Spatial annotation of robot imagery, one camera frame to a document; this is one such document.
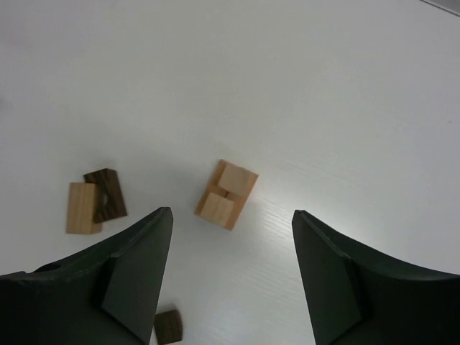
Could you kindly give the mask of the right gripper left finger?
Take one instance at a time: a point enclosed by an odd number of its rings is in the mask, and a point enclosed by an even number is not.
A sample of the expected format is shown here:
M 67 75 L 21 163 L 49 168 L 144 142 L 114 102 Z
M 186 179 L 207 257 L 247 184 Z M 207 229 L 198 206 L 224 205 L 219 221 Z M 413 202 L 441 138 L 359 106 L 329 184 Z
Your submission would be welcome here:
M 149 344 L 172 232 L 162 207 L 69 257 L 1 276 L 1 343 Z

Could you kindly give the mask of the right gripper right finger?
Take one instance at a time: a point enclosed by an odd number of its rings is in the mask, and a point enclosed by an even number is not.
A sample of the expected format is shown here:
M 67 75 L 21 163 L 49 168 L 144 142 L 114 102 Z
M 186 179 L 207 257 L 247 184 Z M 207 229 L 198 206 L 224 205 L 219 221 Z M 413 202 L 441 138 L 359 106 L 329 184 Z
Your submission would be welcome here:
M 292 219 L 316 344 L 458 344 L 459 276 L 347 237 L 306 211 Z

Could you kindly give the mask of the dark wood arch block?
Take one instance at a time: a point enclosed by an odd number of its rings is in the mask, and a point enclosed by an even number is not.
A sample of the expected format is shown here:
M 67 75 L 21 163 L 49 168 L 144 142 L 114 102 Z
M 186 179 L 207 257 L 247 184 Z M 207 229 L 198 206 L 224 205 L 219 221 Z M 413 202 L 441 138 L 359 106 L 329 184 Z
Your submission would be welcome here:
M 83 179 L 86 183 L 97 185 L 100 190 L 93 218 L 96 224 L 128 215 L 117 171 L 104 168 L 86 173 Z

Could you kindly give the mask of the small light wood cube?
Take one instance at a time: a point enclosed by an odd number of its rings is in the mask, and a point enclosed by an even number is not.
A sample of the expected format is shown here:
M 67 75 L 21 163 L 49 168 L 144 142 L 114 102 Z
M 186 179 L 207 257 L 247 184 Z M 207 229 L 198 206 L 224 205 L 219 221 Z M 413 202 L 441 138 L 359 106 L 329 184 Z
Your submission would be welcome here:
M 215 225 L 225 227 L 234 209 L 234 204 L 234 201 L 221 195 L 209 193 L 199 216 Z
M 227 163 L 221 177 L 218 180 L 218 187 L 227 192 L 244 196 L 247 193 L 252 173 L 231 163 Z

